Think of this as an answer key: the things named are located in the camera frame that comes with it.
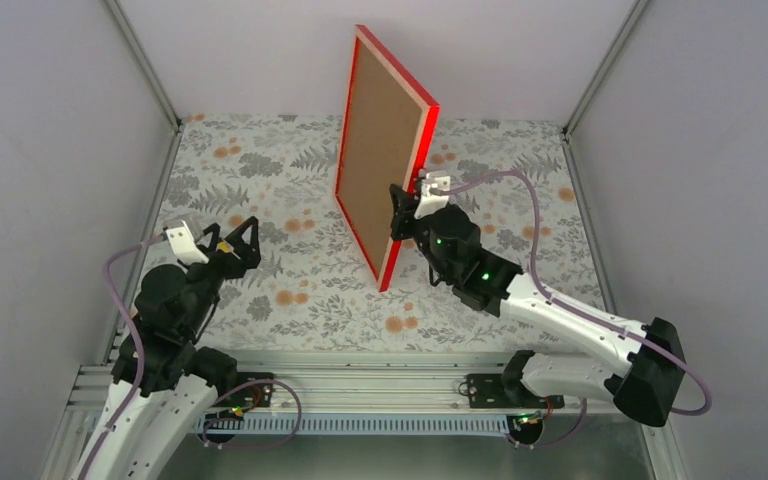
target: brown board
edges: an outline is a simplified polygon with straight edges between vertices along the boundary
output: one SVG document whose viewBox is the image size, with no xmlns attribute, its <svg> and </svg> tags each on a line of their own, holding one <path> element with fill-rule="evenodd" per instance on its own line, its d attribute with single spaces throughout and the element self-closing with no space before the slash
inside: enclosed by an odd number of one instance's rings
<svg viewBox="0 0 768 480">
<path fill-rule="evenodd" d="M 382 292 L 401 243 L 390 239 L 390 184 L 413 191 L 439 111 L 393 54 L 357 25 L 335 193 Z"/>
</svg>

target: gray floor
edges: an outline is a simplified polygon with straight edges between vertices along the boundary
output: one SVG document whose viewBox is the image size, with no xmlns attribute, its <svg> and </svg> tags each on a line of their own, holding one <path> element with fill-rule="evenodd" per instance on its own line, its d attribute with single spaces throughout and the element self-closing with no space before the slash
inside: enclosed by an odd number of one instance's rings
<svg viewBox="0 0 768 480">
<path fill-rule="evenodd" d="M 562 434 L 573 419 L 550 419 L 545 438 Z M 235 441 L 262 443 L 272 437 Z M 650 479 L 639 425 L 616 417 L 590 417 L 575 439 L 542 451 L 515 451 L 481 437 L 300 436 L 267 452 L 217 451 L 187 438 L 161 474 L 179 479 L 433 479 L 513 480 Z"/>
</svg>

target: red framed board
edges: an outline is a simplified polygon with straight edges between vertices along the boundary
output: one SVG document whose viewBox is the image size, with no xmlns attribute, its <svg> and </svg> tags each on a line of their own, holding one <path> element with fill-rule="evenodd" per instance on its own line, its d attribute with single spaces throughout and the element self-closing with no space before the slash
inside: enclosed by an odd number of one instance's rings
<svg viewBox="0 0 768 480">
<path fill-rule="evenodd" d="M 401 243 L 390 239 L 390 184 L 413 191 L 439 112 L 381 41 L 356 25 L 335 196 L 382 292 Z"/>
</svg>

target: floral tablecloth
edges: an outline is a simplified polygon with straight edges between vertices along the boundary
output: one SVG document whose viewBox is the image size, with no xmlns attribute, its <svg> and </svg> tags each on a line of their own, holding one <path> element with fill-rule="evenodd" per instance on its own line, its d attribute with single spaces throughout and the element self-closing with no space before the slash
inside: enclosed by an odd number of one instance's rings
<svg viewBox="0 0 768 480">
<path fill-rule="evenodd" d="M 195 115 L 188 119 L 157 229 L 197 216 L 223 232 L 260 219 L 263 260 L 226 282 L 202 344 L 226 349 L 498 352 L 569 351 L 531 325 L 476 313 L 445 286 L 428 284 L 412 242 L 402 249 L 390 290 L 375 281 L 334 200 L 339 116 Z M 460 195 L 481 226 L 485 248 L 525 264 L 539 238 L 541 277 L 601 306 L 601 292 L 552 123 L 440 120 L 427 161 L 454 184 L 495 169 L 521 168 L 534 180 L 542 227 L 534 231 L 525 187 L 506 179 Z M 167 244 L 149 250 L 143 273 L 174 262 Z"/>
</svg>

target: white wall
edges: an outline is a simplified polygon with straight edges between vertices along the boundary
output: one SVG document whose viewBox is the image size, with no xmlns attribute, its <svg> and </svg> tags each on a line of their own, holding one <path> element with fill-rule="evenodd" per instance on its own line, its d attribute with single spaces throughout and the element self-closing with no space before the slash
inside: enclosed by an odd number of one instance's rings
<svg viewBox="0 0 768 480">
<path fill-rule="evenodd" d="M 365 23 L 446 117 L 566 122 L 633 0 L 122 0 L 179 112 L 342 114 Z"/>
<path fill-rule="evenodd" d="M 0 1 L 0 478 L 39 475 L 170 140 L 101 1 Z"/>
<path fill-rule="evenodd" d="M 768 2 L 653 2 L 574 147 L 621 313 L 712 386 L 673 417 L 691 478 L 768 479 Z"/>
</svg>

